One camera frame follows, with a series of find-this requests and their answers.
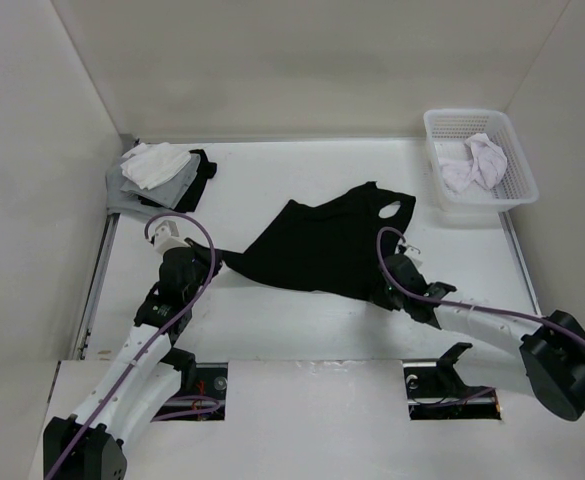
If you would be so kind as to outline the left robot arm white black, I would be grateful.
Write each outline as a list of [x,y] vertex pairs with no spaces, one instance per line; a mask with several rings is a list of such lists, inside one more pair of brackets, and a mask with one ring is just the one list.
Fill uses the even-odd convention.
[[163,405],[195,390],[195,357],[175,344],[221,266],[219,250],[191,240],[163,253],[158,280],[106,374],[68,417],[48,422],[44,478],[125,477],[130,450]]

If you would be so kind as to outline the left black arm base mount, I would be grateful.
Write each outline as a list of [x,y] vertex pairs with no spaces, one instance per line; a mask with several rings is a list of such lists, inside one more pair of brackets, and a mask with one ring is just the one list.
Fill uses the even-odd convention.
[[223,421],[228,380],[227,363],[198,364],[194,380],[182,386],[158,416],[175,414],[169,421]]

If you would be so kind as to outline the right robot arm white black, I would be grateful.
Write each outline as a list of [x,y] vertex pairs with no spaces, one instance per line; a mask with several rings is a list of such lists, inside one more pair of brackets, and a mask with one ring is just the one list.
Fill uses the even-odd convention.
[[383,298],[415,322],[464,334],[514,357],[525,379],[509,387],[535,397],[554,415],[578,420],[585,411],[585,330],[571,314],[531,314],[463,300],[443,282],[427,282],[413,261],[397,253],[379,260]]

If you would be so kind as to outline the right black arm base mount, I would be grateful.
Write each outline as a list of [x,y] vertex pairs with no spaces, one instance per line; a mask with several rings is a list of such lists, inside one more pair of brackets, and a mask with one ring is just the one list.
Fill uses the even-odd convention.
[[460,342],[436,359],[403,364],[408,414],[413,421],[500,420],[496,391],[468,386],[455,370],[473,345]]

